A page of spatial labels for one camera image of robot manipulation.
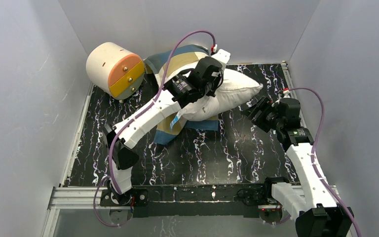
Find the white pillow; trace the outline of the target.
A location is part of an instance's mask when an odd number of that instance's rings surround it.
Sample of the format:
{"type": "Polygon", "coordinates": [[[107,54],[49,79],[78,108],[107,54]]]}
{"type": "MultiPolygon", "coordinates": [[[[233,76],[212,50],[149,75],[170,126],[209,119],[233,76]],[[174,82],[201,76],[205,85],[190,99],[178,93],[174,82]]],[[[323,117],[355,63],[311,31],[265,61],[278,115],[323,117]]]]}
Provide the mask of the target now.
{"type": "Polygon", "coordinates": [[[182,108],[181,119],[189,121],[208,120],[222,112],[248,102],[258,94],[263,85],[241,72],[225,69],[224,81],[216,90],[215,97],[204,96],[182,108]]]}

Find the blue beige white pillowcase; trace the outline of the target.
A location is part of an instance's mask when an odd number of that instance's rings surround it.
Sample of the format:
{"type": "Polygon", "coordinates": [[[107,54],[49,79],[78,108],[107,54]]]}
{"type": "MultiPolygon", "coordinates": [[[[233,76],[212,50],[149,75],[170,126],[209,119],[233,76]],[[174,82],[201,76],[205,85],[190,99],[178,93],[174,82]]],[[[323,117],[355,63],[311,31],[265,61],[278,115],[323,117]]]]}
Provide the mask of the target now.
{"type": "MultiPolygon", "coordinates": [[[[167,51],[149,56],[144,60],[146,72],[155,77],[158,86],[160,86],[164,74],[166,74],[166,79],[169,80],[180,71],[194,68],[201,58],[210,55],[205,47],[199,45],[190,44],[179,47],[175,50],[169,67],[165,72],[164,69],[169,54],[170,51],[167,51]]],[[[157,125],[154,137],[154,142],[156,144],[167,145],[174,140],[184,128],[208,131],[218,130],[218,115],[204,121],[189,121],[181,119],[174,125],[173,130],[170,130],[170,122],[175,115],[176,113],[171,114],[157,125]]]]}

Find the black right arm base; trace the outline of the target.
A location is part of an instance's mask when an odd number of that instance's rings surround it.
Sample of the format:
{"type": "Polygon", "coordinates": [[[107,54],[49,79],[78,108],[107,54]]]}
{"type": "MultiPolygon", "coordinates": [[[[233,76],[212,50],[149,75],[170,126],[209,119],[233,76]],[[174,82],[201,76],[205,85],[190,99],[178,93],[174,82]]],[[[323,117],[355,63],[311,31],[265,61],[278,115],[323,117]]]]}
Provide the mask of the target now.
{"type": "Polygon", "coordinates": [[[264,224],[280,225],[291,219],[290,214],[284,214],[283,205],[270,194],[270,186],[262,184],[259,187],[248,186],[236,192],[234,201],[240,201],[245,206],[257,207],[264,224]]]}

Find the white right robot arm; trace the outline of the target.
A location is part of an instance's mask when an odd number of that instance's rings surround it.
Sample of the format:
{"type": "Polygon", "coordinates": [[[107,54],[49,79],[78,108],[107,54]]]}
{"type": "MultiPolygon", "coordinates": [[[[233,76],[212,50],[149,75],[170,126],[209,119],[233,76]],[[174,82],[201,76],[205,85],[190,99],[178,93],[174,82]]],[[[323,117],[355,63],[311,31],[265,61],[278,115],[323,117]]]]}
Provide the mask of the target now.
{"type": "Polygon", "coordinates": [[[301,104],[294,98],[272,102],[262,97],[242,112],[256,127],[274,130],[277,140],[294,165],[303,196],[283,178],[267,178],[268,194],[287,210],[295,221],[299,237],[346,237],[352,225],[350,207],[343,208],[334,197],[335,191],[324,184],[326,178],[312,154],[314,140],[301,126],[301,104]]]}

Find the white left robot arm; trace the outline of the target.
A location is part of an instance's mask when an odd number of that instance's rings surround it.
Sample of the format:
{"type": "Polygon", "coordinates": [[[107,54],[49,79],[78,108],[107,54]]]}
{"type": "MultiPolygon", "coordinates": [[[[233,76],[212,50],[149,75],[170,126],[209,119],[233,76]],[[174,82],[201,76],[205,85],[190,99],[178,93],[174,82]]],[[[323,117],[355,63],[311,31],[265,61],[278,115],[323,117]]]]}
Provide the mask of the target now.
{"type": "Polygon", "coordinates": [[[198,112],[208,99],[217,98],[228,61],[228,56],[216,53],[170,79],[163,75],[158,93],[149,102],[114,127],[107,126],[110,182],[115,193],[123,195],[132,189],[131,171],[139,160],[133,148],[139,140],[170,115],[198,112]]]}

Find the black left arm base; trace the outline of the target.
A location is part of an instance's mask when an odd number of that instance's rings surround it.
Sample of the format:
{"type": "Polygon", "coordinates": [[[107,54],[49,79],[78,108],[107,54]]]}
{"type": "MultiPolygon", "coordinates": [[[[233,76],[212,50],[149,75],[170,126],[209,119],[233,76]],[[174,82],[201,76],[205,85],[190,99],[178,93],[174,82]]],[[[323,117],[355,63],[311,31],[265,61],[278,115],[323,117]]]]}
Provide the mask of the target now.
{"type": "Polygon", "coordinates": [[[136,207],[146,207],[149,203],[147,190],[131,189],[124,194],[118,194],[109,185],[102,190],[100,203],[101,207],[110,209],[109,216],[115,224],[120,224],[120,214],[125,214],[126,221],[132,219],[136,207]]]}

